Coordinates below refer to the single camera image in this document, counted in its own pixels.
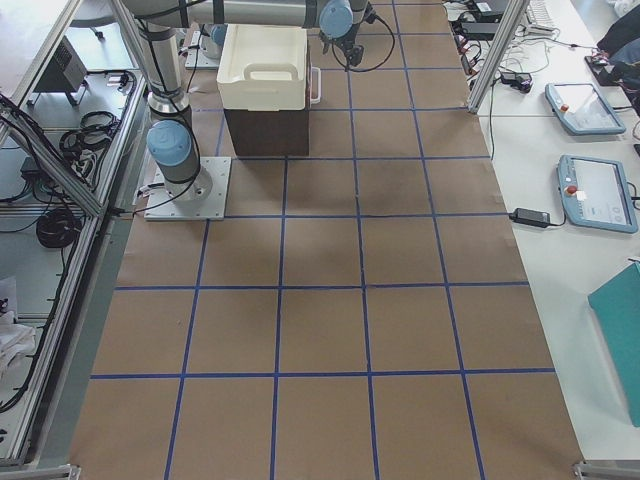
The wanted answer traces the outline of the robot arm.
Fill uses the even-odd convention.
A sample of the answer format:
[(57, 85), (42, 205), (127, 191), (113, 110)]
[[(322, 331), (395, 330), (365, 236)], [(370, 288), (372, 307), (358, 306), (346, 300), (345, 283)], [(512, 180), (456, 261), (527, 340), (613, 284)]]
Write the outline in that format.
[[(150, 81), (150, 111), (189, 125), (191, 106), (178, 67), (175, 30), (199, 25), (317, 28), (326, 47), (340, 48), (349, 67), (362, 60), (356, 43), (361, 22), (373, 9), (367, 1), (125, 1), (138, 24), (143, 65)], [(234, 113), (225, 119), (240, 157), (305, 157), (309, 154), (309, 113)]]

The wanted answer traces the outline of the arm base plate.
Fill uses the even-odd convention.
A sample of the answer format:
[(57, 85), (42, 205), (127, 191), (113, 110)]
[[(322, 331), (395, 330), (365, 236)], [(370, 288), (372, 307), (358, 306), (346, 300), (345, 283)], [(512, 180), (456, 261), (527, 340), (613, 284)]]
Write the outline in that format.
[(193, 184), (179, 187), (166, 183), (159, 167), (142, 212), (147, 221), (223, 220), (231, 173), (230, 157), (202, 157), (199, 175)]

